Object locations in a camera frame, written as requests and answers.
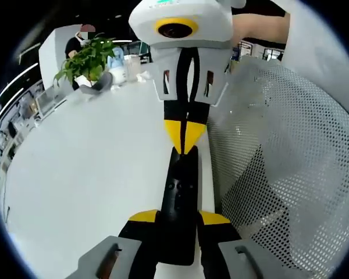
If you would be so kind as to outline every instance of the perforated metal mesh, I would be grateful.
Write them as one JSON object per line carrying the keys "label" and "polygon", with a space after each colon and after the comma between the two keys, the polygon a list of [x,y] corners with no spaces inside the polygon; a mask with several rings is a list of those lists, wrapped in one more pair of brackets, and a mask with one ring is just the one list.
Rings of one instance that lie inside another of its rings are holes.
{"label": "perforated metal mesh", "polygon": [[328,277],[349,246],[347,112],[284,67],[245,58],[208,134],[215,195],[240,235],[298,278]]}

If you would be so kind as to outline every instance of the yellow tip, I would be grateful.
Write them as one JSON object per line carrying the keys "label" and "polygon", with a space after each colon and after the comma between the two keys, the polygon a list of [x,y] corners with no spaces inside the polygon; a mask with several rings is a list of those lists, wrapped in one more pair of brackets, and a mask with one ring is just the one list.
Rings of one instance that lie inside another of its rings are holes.
{"label": "yellow tip", "polygon": [[181,154],[181,121],[164,120],[164,125],[178,154]]}
{"label": "yellow tip", "polygon": [[200,210],[199,213],[202,215],[203,223],[205,225],[217,225],[230,223],[229,219],[223,217],[220,214],[211,213]]}
{"label": "yellow tip", "polygon": [[136,222],[155,222],[155,216],[158,211],[156,209],[149,210],[149,211],[143,211],[138,212],[137,214],[133,215],[131,218],[129,218],[129,221],[136,221]]}
{"label": "yellow tip", "polygon": [[205,125],[195,122],[188,121],[186,124],[186,136],[185,136],[185,154],[188,154],[189,151],[193,148],[195,143],[198,141],[200,136],[205,131]]}

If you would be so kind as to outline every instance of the window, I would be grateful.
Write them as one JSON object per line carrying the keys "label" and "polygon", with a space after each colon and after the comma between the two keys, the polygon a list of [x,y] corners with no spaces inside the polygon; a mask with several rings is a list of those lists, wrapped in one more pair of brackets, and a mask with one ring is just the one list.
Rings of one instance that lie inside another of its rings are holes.
{"label": "window", "polygon": [[279,51],[277,49],[265,48],[263,52],[263,60],[269,61],[270,59],[277,59],[279,55],[283,54],[284,51]]}
{"label": "window", "polygon": [[235,48],[233,48],[233,51],[232,60],[239,61],[244,55],[252,56],[252,44],[241,41]]}

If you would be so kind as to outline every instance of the gray bracket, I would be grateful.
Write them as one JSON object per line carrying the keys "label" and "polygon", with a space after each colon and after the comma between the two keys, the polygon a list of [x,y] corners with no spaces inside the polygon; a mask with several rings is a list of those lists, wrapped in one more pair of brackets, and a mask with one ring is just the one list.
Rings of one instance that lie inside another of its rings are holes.
{"label": "gray bracket", "polygon": [[252,240],[219,243],[231,279],[289,279],[282,263]]}
{"label": "gray bracket", "polygon": [[[155,49],[151,48],[152,59],[155,63],[153,78],[156,93],[162,101],[177,100],[176,73],[181,48]],[[198,91],[195,96],[197,102],[216,105],[223,92],[226,91],[230,74],[225,68],[232,56],[231,48],[198,48],[200,59],[200,77]],[[164,71],[169,71],[168,94],[164,94]],[[213,73],[212,89],[208,96],[204,95],[207,86],[208,72]]]}
{"label": "gray bracket", "polygon": [[107,237],[97,246],[80,257],[77,270],[66,279],[97,279],[97,271],[104,262],[108,253],[119,251],[110,278],[128,279],[134,257],[141,245],[141,241],[121,238]]}

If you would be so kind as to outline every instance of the camera lens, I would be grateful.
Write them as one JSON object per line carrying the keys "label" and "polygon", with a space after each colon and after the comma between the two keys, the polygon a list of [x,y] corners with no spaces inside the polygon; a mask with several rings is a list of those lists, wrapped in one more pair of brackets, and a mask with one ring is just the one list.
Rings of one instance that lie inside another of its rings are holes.
{"label": "camera lens", "polygon": [[158,28],[158,32],[164,37],[179,39],[191,35],[191,33],[193,33],[193,30],[191,29],[191,27],[185,24],[169,23],[160,26]]}

